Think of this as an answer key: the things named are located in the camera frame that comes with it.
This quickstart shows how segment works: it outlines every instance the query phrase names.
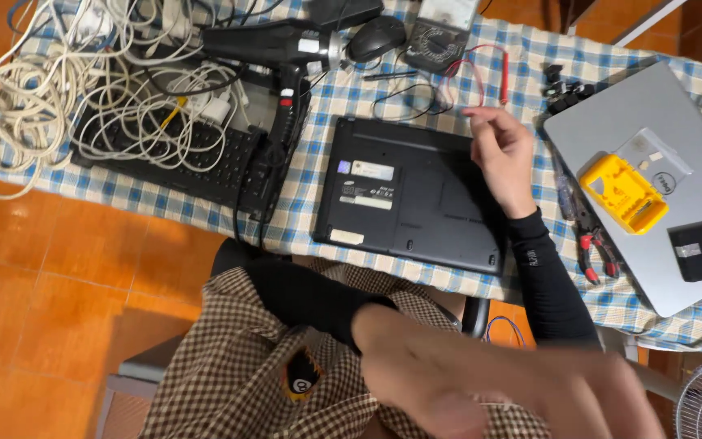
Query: checkered tablecloth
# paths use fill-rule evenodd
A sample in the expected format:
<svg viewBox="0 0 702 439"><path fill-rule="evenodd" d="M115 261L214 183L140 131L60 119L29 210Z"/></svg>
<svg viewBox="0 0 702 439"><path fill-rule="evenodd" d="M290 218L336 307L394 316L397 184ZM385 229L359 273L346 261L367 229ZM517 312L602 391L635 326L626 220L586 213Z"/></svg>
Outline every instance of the checkered tablecloth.
<svg viewBox="0 0 702 439"><path fill-rule="evenodd" d="M271 2L263 3L258 10ZM395 15L412 24L420 4L387 0L385 5L385 14ZM305 12L301 6L299 0L286 0L272 13L259 19L303 17ZM667 59L701 108L702 64L652 52L601 45L584 38L566 37L501 20L478 18L473 26L470 44L481 43L502 45L510 54L508 110L531 129L537 139L533 161L533 195L543 210L544 220L562 260L578 285L595 323L637 334L641 343L650 346L702 351L702 300L673 317L663 319L647 305L646 298L636 292L628 276L623 275L617 281L603 276L603 284L593 286L580 274L576 260L575 228L561 218L556 202L551 145L544 141L539 129L546 109L546 103L541 98L545 64L562 64L565 66L563 75L571 80L597 83L602 90L634 74L643 68L642 65L650 65L656 59ZM45 45L44 41L35 41L31 50L44 51ZM496 96L502 67L499 54L491 49L482 49L470 57L481 67L487 96L485 104L498 105ZM385 55L381 68L384 72L392 71L394 63L395 53L390 52ZM511 255L506 259L504 275L494 277L317 244L311 240L331 147L332 117L369 117L372 102L395 89L395 85L386 82L363 82L361 76L359 72L331 72L313 90L302 140L292 159L277 211L266 229L265 246L275 252L312 254L370 267L446 291L516 302L519 279ZM462 106L479 103L479 93L470 67L463 66L451 87L455 95L459 94L457 109L437 116L423 116L409 123L470 135L466 120L458 113ZM385 105L379 106L379 114L387 117L409 114L412 110L405 105L404 99L407 97L389 99ZM22 175L4 173L0 173L0 179L15 183L25 181ZM64 170L41 175L37 187L67 197L109 204L118 209L169 218L224 235L232 233L230 209L107 170L84 170L71 165ZM241 231L250 241L255 239L257 226L256 222L241 220ZM598 253L592 253L593 263L600 266Z"/></svg>

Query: red pliers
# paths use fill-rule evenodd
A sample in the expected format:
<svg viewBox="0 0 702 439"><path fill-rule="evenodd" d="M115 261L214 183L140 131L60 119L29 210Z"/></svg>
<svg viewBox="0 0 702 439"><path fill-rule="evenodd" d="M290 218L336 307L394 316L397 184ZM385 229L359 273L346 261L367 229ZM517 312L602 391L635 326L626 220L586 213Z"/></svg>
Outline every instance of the red pliers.
<svg viewBox="0 0 702 439"><path fill-rule="evenodd" d="M576 208L579 224L579 266L581 272L592 285L600 285L598 274L595 273L590 261L590 249L594 244L600 252L600 257L604 260L605 273L609 277L619 279L619 262L617 262L611 246L603 240L603 228L578 195L576 196Z"/></svg>

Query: computer mouse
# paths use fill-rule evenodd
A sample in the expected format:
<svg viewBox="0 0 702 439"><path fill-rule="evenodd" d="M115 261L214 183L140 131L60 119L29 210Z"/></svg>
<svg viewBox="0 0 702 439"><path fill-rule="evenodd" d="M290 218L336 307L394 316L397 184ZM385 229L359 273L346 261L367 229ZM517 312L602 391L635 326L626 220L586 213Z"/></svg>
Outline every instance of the computer mouse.
<svg viewBox="0 0 702 439"><path fill-rule="evenodd" d="M349 59L367 63L405 43L405 25L393 16L381 15L368 21L351 38Z"/></svg>

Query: black hair dryer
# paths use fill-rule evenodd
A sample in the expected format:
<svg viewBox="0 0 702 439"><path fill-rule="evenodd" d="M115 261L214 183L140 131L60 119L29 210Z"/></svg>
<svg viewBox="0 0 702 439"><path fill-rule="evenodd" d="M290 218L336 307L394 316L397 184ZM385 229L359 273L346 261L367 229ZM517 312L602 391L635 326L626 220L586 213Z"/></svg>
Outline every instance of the black hair dryer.
<svg viewBox="0 0 702 439"><path fill-rule="evenodd" d="M342 39L307 20L288 19L254 26L212 27L202 31L204 51L241 63L263 65L280 74L281 99L269 138L288 151L300 117L295 111L307 90L306 75L336 69L342 60Z"/></svg>

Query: keyboard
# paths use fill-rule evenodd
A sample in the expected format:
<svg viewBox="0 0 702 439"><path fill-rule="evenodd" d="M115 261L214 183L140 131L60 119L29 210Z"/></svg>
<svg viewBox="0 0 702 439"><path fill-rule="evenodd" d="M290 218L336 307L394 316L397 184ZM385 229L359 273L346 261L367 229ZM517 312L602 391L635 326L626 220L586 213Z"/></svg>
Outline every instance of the keyboard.
<svg viewBox="0 0 702 439"><path fill-rule="evenodd" d="M166 120L171 110L158 109L151 111L151 113L156 120ZM97 136L97 133L102 129L103 122L98 117L91 119L95 114L97 114L97 110L90 107L86 109L80 119L75 136L78 138L82 133L83 137L80 140L83 143L91 145L93 142L96 149L109 151L102 135ZM138 143L125 133L124 124L130 133L136 134L140 130L136 121L121 122L116 120L111 124L106 124L104 133L107 135L108 143L113 152L123 152ZM182 129L183 122L177 115L164 128L164 131L172 137L178 137ZM155 127L151 119L146 117L143 121L143 132L153 131L155 131ZM206 148L219 142L220 137L219 130L213 126L194 122L190 145L192 148ZM143 144L146 145L146 148L150 145L146 142ZM174 169L165 169L147 159L89 159L80 154L77 145L71 145L73 148L72 163L86 168L100 166L230 208L234 206L239 195L239 211L251 214L254 220L269 221L288 169L288 160L285 165L278 168L268 165L265 154L267 137L266 133L261 131L245 133L228 128L223 154L220 158L221 143L205 152L187 153L185 162L198 169L208 168L218 160L218 163L213 165L210 170L204 172L191 170L186 165L178 164L180 161L176 154L177 148L168 142L157 142L149 150L149 155L151 157L169 157L162 159L160 163L162 166L174 166ZM129 150L132 153L139 151L141 151L139 146L136 146L136 150L134 148Z"/></svg>

